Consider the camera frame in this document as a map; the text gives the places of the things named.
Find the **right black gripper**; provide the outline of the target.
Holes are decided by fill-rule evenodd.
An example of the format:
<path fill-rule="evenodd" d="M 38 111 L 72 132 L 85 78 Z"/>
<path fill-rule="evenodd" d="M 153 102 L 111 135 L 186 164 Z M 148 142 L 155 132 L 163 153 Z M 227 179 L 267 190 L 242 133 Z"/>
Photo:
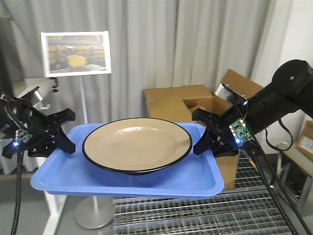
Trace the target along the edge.
<path fill-rule="evenodd" d="M 193 146 L 193 153 L 200 155 L 211 149 L 213 155 L 234 156 L 239 150 L 246 150 L 247 143 L 242 137 L 233 136 L 230 125 L 239 119 L 243 119 L 246 114 L 245 106 L 241 102 L 236 102 L 221 115 L 197 108 L 192 113 L 192 120 L 198 121 L 207 126 L 200 140 Z"/>

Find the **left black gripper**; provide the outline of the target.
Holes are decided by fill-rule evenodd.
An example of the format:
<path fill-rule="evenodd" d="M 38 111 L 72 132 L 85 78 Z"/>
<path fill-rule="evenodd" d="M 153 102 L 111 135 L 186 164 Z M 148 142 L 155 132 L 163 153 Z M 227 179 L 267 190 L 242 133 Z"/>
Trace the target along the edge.
<path fill-rule="evenodd" d="M 24 99 L 3 97 L 1 134 L 3 139 L 12 141 L 2 149 L 2 156 L 11 158 L 27 150 L 30 157 L 48 157 L 57 147 L 69 154 L 74 153 L 75 144 L 60 126 L 75 119 L 76 114 L 70 108 L 47 116 Z M 28 142 L 15 141 L 18 129 L 28 131 L 31 135 Z"/>

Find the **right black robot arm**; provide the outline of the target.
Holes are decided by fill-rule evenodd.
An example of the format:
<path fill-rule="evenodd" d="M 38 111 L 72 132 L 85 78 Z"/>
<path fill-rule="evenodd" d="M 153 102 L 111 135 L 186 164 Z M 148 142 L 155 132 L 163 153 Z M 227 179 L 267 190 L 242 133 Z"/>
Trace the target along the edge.
<path fill-rule="evenodd" d="M 281 65 L 272 81 L 250 98 L 233 89 L 227 97 L 232 106 L 217 115 L 200 108 L 192 119 L 206 126 L 193 152 L 200 155 L 210 149 L 214 157 L 237 155 L 238 151 L 256 149 L 255 141 L 241 141 L 231 132 L 230 126 L 242 120 L 248 131 L 255 135 L 289 113 L 302 110 L 313 115 L 313 69 L 305 60 L 294 59 Z"/>

